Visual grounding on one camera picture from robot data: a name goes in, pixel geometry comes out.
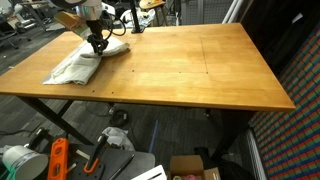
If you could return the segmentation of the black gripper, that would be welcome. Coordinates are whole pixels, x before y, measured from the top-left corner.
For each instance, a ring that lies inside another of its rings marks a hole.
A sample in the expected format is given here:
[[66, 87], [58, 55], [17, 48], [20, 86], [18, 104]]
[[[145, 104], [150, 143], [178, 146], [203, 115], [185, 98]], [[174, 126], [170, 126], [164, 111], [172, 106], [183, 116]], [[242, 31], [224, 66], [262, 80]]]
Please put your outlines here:
[[101, 56], [103, 51], [108, 47], [108, 41], [103, 39], [103, 26], [99, 20], [87, 21], [86, 24], [90, 28], [92, 34], [88, 37], [88, 42], [96, 50], [98, 56]]

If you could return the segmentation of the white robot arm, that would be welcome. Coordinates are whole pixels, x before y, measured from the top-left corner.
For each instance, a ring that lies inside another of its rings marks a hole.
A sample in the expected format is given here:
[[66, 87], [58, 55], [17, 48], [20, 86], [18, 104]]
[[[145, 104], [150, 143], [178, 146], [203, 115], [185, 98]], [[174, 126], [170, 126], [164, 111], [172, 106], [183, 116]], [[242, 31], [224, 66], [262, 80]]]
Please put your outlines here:
[[62, 8], [54, 15], [54, 19], [83, 40], [86, 40], [93, 51], [101, 55], [108, 46], [108, 40], [103, 37], [103, 16], [107, 11], [103, 9], [102, 0], [51, 0]]

